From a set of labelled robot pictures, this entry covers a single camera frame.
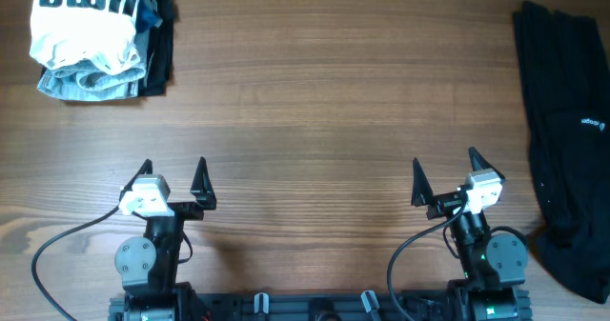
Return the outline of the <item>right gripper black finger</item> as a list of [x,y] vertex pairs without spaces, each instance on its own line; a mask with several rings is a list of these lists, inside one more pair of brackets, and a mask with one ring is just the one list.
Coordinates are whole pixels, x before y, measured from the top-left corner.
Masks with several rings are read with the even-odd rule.
[[493,170],[501,181],[505,180],[505,176],[498,171],[493,165],[491,165],[475,147],[468,149],[468,154],[471,162],[473,171]]
[[420,165],[418,159],[413,159],[413,174],[414,182],[412,188],[411,205],[421,207],[430,205],[433,200],[434,193],[425,175],[425,172]]

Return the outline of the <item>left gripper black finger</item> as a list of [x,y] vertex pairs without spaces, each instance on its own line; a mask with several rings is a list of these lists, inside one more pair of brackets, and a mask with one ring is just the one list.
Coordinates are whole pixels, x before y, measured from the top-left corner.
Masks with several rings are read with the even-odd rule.
[[204,210],[215,210],[217,199],[209,177],[207,161],[201,156],[194,173],[190,193]]
[[132,189],[132,184],[136,180],[139,175],[142,174],[152,174],[153,173],[153,162],[151,159],[146,159],[141,167],[138,169],[136,174],[130,179],[130,181],[121,188],[122,191],[130,191]]

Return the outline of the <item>black t-shirt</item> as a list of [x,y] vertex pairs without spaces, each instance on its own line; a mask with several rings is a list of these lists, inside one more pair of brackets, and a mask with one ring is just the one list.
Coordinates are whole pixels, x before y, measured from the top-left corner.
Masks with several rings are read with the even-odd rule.
[[531,1],[514,12],[541,265],[565,288],[609,296],[609,65],[596,20]]

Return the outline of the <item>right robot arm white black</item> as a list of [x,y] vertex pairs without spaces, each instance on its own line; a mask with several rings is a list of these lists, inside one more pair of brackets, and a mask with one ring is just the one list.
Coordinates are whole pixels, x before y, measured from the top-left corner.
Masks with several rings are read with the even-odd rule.
[[412,204],[426,216],[444,218],[454,245],[453,256],[464,273],[440,291],[404,291],[403,309],[416,320],[525,321],[533,317],[525,282],[528,244],[510,227],[492,228],[483,211],[498,201],[505,177],[473,147],[472,171],[455,191],[435,194],[418,160],[413,161]]

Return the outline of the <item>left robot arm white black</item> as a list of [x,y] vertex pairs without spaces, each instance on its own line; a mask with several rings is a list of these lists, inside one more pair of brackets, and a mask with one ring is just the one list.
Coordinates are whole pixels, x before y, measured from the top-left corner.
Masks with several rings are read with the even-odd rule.
[[171,189],[161,174],[153,173],[147,159],[122,188],[119,210],[146,222],[141,236],[124,241],[114,265],[121,275],[123,298],[109,306],[110,320],[211,320],[210,308],[192,285],[176,281],[181,244],[187,241],[184,224],[201,221],[205,211],[216,209],[216,197],[206,159],[198,160],[190,193],[193,201],[170,202]]

